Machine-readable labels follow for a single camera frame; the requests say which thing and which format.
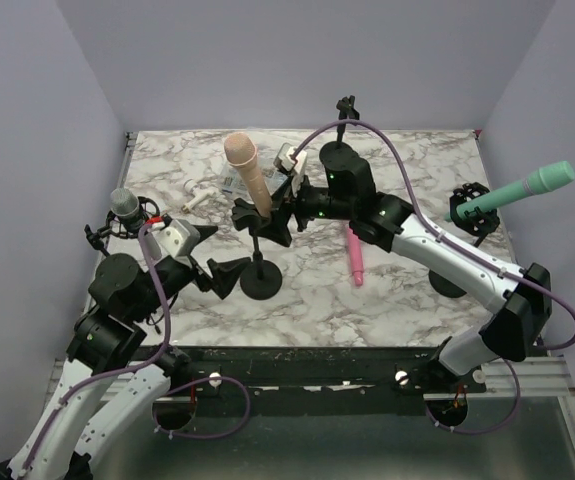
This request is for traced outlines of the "black desk mic stand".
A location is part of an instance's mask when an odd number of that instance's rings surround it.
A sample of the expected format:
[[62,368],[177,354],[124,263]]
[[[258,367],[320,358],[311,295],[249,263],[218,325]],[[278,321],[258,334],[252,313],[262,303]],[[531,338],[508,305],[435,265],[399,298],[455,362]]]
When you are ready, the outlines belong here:
[[282,273],[275,263],[264,258],[259,245],[260,230],[270,225],[270,219],[263,217],[254,205],[237,198],[231,210],[231,220],[237,231],[248,232],[253,243],[252,262],[239,279],[243,293],[258,301],[274,297],[281,289]]
[[[356,97],[349,95],[341,98],[337,104],[338,120],[359,120],[360,113],[355,107]],[[330,158],[332,155],[346,155],[357,156],[355,150],[344,142],[344,134],[346,131],[346,124],[339,124],[336,126],[336,139],[326,143],[320,150],[319,159],[323,161]]]

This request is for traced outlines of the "beige microphone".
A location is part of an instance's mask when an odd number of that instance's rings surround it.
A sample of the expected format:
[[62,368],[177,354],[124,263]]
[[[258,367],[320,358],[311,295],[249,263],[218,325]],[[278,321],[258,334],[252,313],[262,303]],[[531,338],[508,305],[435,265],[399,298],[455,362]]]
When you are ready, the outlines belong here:
[[258,165],[257,146],[247,134],[235,132],[225,138],[224,152],[229,165],[240,175],[258,213],[269,218],[272,200]]

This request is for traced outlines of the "pink microphone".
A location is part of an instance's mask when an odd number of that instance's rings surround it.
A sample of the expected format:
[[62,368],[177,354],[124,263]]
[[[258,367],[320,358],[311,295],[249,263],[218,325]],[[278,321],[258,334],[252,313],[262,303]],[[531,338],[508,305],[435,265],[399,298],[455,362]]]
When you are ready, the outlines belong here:
[[364,265],[361,242],[349,226],[345,228],[345,232],[350,271],[354,285],[356,287],[361,287],[364,284]]

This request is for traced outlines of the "silver condenser microphone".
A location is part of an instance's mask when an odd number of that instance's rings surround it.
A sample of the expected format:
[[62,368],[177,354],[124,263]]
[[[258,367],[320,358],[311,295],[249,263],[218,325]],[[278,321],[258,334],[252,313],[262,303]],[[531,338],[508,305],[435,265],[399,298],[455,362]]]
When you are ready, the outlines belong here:
[[130,234],[137,235],[148,220],[139,198],[126,188],[117,188],[111,192],[110,210]]

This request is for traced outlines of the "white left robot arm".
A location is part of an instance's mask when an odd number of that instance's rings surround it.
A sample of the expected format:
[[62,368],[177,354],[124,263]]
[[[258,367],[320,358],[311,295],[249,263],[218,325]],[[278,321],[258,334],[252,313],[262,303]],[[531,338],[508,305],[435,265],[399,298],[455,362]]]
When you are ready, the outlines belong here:
[[0,463],[0,479],[90,479],[110,443],[157,399],[226,381],[199,373],[170,340],[174,295],[196,284],[226,298],[251,263],[202,269],[192,251],[216,230],[154,217],[132,234],[142,262],[127,254],[100,262],[89,287],[95,303],[74,327],[53,395],[26,443]]

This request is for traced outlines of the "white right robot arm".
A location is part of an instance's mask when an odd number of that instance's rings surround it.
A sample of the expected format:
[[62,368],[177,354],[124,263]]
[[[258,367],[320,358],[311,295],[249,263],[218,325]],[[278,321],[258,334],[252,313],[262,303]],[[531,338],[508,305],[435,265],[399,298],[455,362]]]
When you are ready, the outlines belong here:
[[427,379],[447,392],[474,367],[497,358],[521,362],[551,316],[549,271],[496,259],[416,214],[411,203],[377,191],[369,163],[345,143],[329,142],[319,158],[327,184],[316,187],[304,173],[306,160],[294,160],[284,145],[274,165],[286,181],[273,194],[265,238],[289,246],[287,224],[299,230],[316,219],[341,220],[363,242],[413,260],[477,300],[491,319],[448,338],[427,367]]

